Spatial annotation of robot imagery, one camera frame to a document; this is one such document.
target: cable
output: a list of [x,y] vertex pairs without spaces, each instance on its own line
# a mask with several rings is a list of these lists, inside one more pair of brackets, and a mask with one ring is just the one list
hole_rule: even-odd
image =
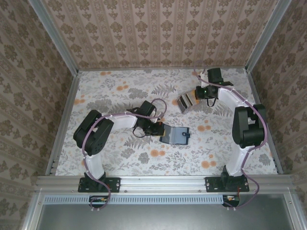
[[135,127],[135,128],[133,129],[133,131],[132,131],[132,134],[133,134],[136,138],[143,138],[144,136],[146,136],[146,134],[144,134],[143,136],[137,136],[137,135],[135,135],[134,131],[135,131],[136,128],[137,128],[137,127]]
[[[128,112],[128,113],[127,113],[127,112],[124,112],[124,113],[119,113],[119,114],[107,114],[107,115],[103,115],[102,117],[100,117],[99,119],[97,119],[97,120],[94,122],[94,124],[91,126],[91,128],[88,130],[87,134],[85,135],[85,138],[84,138],[83,144],[82,144],[82,154],[83,154],[84,166],[85,166],[85,168],[86,168],[86,173],[87,173],[87,175],[88,175],[92,180],[94,180],[94,181],[100,183],[101,185],[103,185],[103,186],[107,189],[107,191],[108,191],[108,198],[107,198],[107,201],[106,201],[105,204],[102,205],[99,209],[105,208],[105,207],[107,206],[107,204],[109,203],[110,198],[111,198],[111,190],[110,190],[110,188],[109,188],[105,183],[103,183],[102,181],[99,181],[99,180],[97,180],[96,178],[94,178],[94,176],[93,176],[93,175],[91,174],[91,172],[89,171],[88,165],[87,165],[87,163],[86,163],[87,154],[86,154],[86,152],[85,152],[85,144],[86,144],[86,142],[87,142],[87,140],[88,140],[88,137],[90,136],[91,132],[94,130],[94,128],[96,127],[96,125],[97,125],[102,119],[105,119],[105,118],[110,117],[110,116],[112,116],[112,117],[117,117],[117,116],[123,116],[123,115],[131,115],[131,116],[138,116],[138,117],[147,118],[147,119],[162,118],[162,117],[164,116],[164,114],[166,113],[166,111],[167,111],[167,104],[166,104],[166,102],[165,102],[163,99],[160,99],[160,98],[153,99],[152,103],[153,103],[154,101],[157,101],[157,100],[162,101],[162,102],[165,104],[164,112],[162,112],[159,116],[153,116],[153,117],[151,117],[151,116],[143,116],[143,115],[133,114],[133,113],[129,113],[129,112]],[[97,209],[97,208],[94,208],[94,207],[92,206],[92,203],[93,203],[93,202],[90,203],[90,206],[91,206],[92,210]]]
[[209,105],[209,99],[207,99],[207,105],[208,105],[209,107],[213,107],[213,106],[215,105],[215,102],[216,102],[216,98],[214,99],[213,104],[212,104],[212,105]]
[[[262,142],[260,145],[255,146],[255,147],[253,147],[253,148],[250,148],[250,149],[247,151],[246,156],[245,156],[245,158],[244,158],[244,160],[243,160],[243,162],[242,162],[242,165],[241,165],[241,172],[246,176],[246,178],[250,179],[250,180],[251,180],[252,182],[254,182],[254,183],[256,184],[256,186],[257,186],[256,192],[254,193],[254,195],[252,196],[252,198],[251,198],[250,200],[248,200],[247,202],[245,202],[244,204],[237,206],[236,208],[244,207],[245,205],[247,205],[249,202],[251,202],[251,201],[256,197],[256,195],[257,195],[258,192],[259,192],[260,186],[259,186],[259,184],[258,184],[257,181],[255,181],[253,178],[251,178],[250,176],[248,176],[248,175],[244,172],[243,168],[244,168],[244,165],[245,165],[245,163],[246,163],[246,161],[247,161],[247,159],[248,159],[249,154],[250,154],[253,150],[256,150],[256,149],[261,148],[261,147],[264,146],[265,143],[267,142],[267,140],[268,140],[267,125],[266,125],[264,119],[262,118],[262,116],[260,115],[260,113],[259,113],[259,112],[258,112],[258,111],[257,111],[257,110],[256,110],[256,109],[255,109],[255,108],[254,108],[254,107],[253,107],[253,106],[252,106],[252,105],[241,95],[241,94],[239,94],[235,89],[231,89],[231,88],[226,87],[226,86],[223,86],[223,85],[213,84],[213,83],[210,83],[210,82],[208,82],[208,81],[205,81],[205,80],[201,79],[201,77],[198,76],[198,74],[197,74],[197,72],[196,72],[195,66],[194,66],[194,72],[195,72],[196,77],[197,77],[199,80],[201,80],[202,82],[204,82],[204,83],[206,83],[206,84],[209,84],[209,85],[217,86],[217,87],[219,87],[219,88],[226,89],[226,90],[228,90],[228,91],[233,92],[236,96],[238,96],[238,98],[239,98],[243,103],[245,103],[246,105],[248,105],[248,106],[253,110],[253,112],[259,117],[259,120],[260,120],[261,123],[262,123],[263,129],[264,129],[264,139],[263,139],[263,142]],[[232,209],[234,209],[234,210],[236,209],[235,207],[232,207],[230,204],[228,204],[228,203],[226,203],[226,204],[229,205]]]

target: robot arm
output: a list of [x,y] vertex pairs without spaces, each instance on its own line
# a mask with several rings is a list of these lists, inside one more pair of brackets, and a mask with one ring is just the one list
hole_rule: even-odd
[[[230,82],[224,82],[220,68],[209,69],[208,74],[201,74],[201,78],[213,84],[233,86]],[[248,150],[260,145],[264,140],[264,128],[259,117],[234,93],[224,88],[203,84],[202,82],[202,86],[196,87],[195,97],[196,99],[206,99],[208,105],[209,99],[214,99],[214,101],[219,99],[233,112],[233,153],[224,167],[223,173],[226,178],[240,178],[242,176],[241,166]],[[253,107],[265,120],[264,106],[253,104]]]
[[[145,101],[141,107],[127,110],[125,113],[115,114],[101,120],[96,129],[91,132],[85,144],[87,156],[85,158],[89,172],[99,180],[105,177],[105,171],[101,163],[101,150],[104,148],[108,136],[111,132],[121,128],[140,127],[146,136],[163,136],[164,128],[162,122],[156,122],[157,119],[147,119],[137,117],[136,115],[150,116],[156,107]],[[73,135],[77,146],[82,148],[83,140],[95,121],[102,117],[102,114],[96,110],[90,111]]]

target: black mounting bracket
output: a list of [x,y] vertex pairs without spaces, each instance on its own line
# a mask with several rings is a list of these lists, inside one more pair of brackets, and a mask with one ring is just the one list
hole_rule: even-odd
[[207,193],[216,192],[249,192],[246,176],[229,176],[226,166],[221,176],[205,177]]
[[[224,81],[224,79],[222,78],[221,68],[209,69],[207,70],[207,72],[208,72],[208,82],[209,83],[222,85],[222,86],[228,86],[228,85],[233,86],[231,82]],[[209,106],[209,107],[212,107],[214,106],[216,99],[218,99],[217,98],[218,90],[219,90],[219,87],[213,86],[213,85],[208,85],[204,88],[202,88],[201,86],[196,86],[195,98],[197,100],[207,99],[208,106],[209,106],[208,99],[214,99],[213,105]]]
[[106,203],[107,199],[108,199],[107,195],[91,195],[88,198],[88,203],[89,203],[89,206],[91,206],[90,203],[91,201],[93,201],[92,207],[101,208]]
[[[78,192],[79,193],[107,193],[107,189],[100,183],[92,180],[86,173],[85,177],[80,178]],[[105,183],[112,193],[119,193],[120,178],[119,177],[106,177],[106,173],[99,179]]]
[[223,195],[224,207],[237,207],[240,203],[239,195]]

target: wall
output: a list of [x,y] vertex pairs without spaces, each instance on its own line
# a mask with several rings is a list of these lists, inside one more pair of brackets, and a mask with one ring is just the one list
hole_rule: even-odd
[[72,75],[27,0],[0,1],[0,229],[46,170]]
[[78,67],[95,69],[244,66],[277,0],[43,2]]
[[307,1],[293,0],[252,71],[285,173],[307,213]]

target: purple cable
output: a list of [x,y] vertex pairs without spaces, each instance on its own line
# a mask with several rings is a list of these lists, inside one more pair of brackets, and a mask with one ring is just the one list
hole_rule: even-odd
[[[99,209],[103,209],[103,208],[106,207],[106,205],[109,203],[110,198],[111,198],[111,190],[110,190],[110,188],[109,188],[105,183],[103,183],[103,182],[97,180],[96,178],[94,178],[94,176],[91,174],[91,172],[90,172],[89,169],[88,169],[88,165],[87,165],[87,163],[86,163],[86,156],[87,156],[87,154],[85,153],[85,144],[86,144],[86,142],[87,142],[87,140],[88,140],[88,137],[90,136],[91,132],[92,132],[93,129],[96,127],[96,125],[97,125],[102,119],[107,118],[107,117],[110,117],[110,116],[117,117],[117,116],[123,116],[123,115],[132,115],[132,116],[138,116],[138,117],[147,118],[147,119],[156,119],[156,118],[161,118],[161,117],[163,117],[164,114],[166,113],[166,110],[167,110],[167,104],[166,104],[166,102],[165,102],[163,99],[161,99],[161,98],[153,99],[153,100],[152,100],[152,103],[153,103],[154,101],[157,101],[157,100],[162,101],[162,102],[165,104],[165,110],[164,110],[164,112],[161,113],[159,116],[153,116],[153,117],[151,117],[151,116],[143,116],[143,115],[133,114],[133,113],[129,113],[129,112],[128,112],[128,113],[127,113],[127,112],[125,112],[125,113],[119,113],[119,114],[107,114],[107,115],[104,115],[104,116],[100,117],[99,119],[97,119],[97,120],[94,122],[94,124],[91,126],[91,128],[89,129],[89,131],[87,132],[87,134],[85,135],[85,138],[84,138],[84,141],[83,141],[83,144],[82,144],[82,154],[83,154],[83,162],[84,162],[84,166],[85,166],[85,168],[86,168],[86,172],[87,172],[88,176],[89,176],[92,180],[94,180],[94,181],[96,181],[96,182],[102,184],[102,185],[107,189],[107,191],[108,191],[108,198],[107,198],[107,201],[106,201],[105,204],[102,205]],[[92,206],[93,200],[95,200],[95,199],[92,199],[92,201],[91,201],[91,203],[90,203],[91,208],[94,208],[94,207]]]
[[195,66],[194,66],[194,72],[195,72],[195,74],[196,74],[196,77],[197,77],[199,80],[201,80],[202,82],[205,82],[206,84],[213,85],[213,86],[217,86],[217,87],[219,87],[219,88],[226,89],[226,90],[228,90],[228,91],[233,92],[236,96],[238,96],[238,98],[239,98],[243,103],[245,103],[246,105],[248,105],[248,106],[254,111],[254,113],[259,117],[259,119],[260,119],[260,121],[261,121],[261,123],[262,123],[262,125],[263,125],[263,129],[264,129],[264,140],[263,140],[263,142],[262,142],[260,145],[255,146],[255,147],[253,147],[253,148],[251,148],[251,149],[249,149],[249,150],[247,151],[246,156],[245,156],[245,158],[244,158],[244,160],[243,160],[243,162],[242,162],[242,165],[241,165],[241,172],[246,176],[246,178],[250,179],[252,182],[254,182],[254,183],[256,184],[256,186],[257,186],[256,192],[254,193],[254,195],[252,196],[252,198],[251,198],[250,200],[248,200],[248,201],[245,202],[244,204],[239,205],[239,206],[237,206],[237,207],[232,207],[229,203],[224,202],[225,204],[229,205],[232,209],[244,207],[245,205],[247,205],[249,202],[251,202],[251,201],[256,197],[256,195],[257,195],[258,192],[259,192],[260,186],[259,186],[259,184],[258,184],[257,181],[255,181],[253,178],[251,178],[250,176],[248,176],[248,175],[244,172],[243,167],[244,167],[244,165],[245,165],[245,163],[246,163],[246,161],[247,161],[247,159],[248,159],[248,156],[249,156],[250,152],[252,152],[253,150],[256,150],[256,149],[261,148],[261,147],[264,146],[265,143],[267,142],[267,140],[268,140],[267,125],[266,125],[264,119],[262,118],[262,116],[260,115],[260,113],[259,113],[259,112],[258,112],[258,111],[257,111],[257,110],[256,110],[256,109],[255,109],[255,108],[254,108],[254,107],[253,107],[253,106],[252,106],[252,105],[241,95],[241,94],[239,94],[235,89],[231,89],[231,88],[226,87],[226,86],[223,86],[223,85],[213,84],[213,83],[210,83],[210,82],[207,82],[207,81],[201,79],[201,77],[198,76],[198,74],[197,74],[197,72],[196,72],[196,70],[195,70]]

